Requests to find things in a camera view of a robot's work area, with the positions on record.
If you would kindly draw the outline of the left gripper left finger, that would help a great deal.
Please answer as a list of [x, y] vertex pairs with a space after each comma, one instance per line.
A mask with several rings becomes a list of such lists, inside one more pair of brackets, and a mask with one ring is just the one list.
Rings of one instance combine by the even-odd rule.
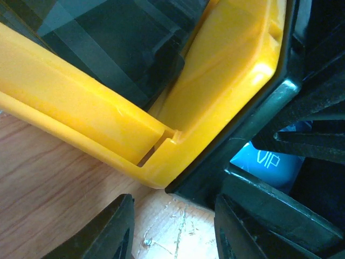
[[134, 199], [121, 194], [44, 258], [132, 258]]

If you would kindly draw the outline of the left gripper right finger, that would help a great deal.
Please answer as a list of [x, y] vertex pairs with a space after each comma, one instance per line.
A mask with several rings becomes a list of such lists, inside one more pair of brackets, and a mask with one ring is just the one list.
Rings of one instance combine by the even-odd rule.
[[262, 226], [225, 194], [216, 198], [214, 225], [219, 258], [318, 258]]

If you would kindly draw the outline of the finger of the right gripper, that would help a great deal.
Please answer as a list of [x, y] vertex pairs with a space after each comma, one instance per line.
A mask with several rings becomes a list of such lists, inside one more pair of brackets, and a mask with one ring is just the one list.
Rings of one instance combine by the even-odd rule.
[[273, 134], [276, 152], [344, 163], [344, 131], [277, 131]]
[[344, 131], [344, 53], [323, 62], [300, 93], [253, 139], [255, 148], [273, 148], [277, 131]]

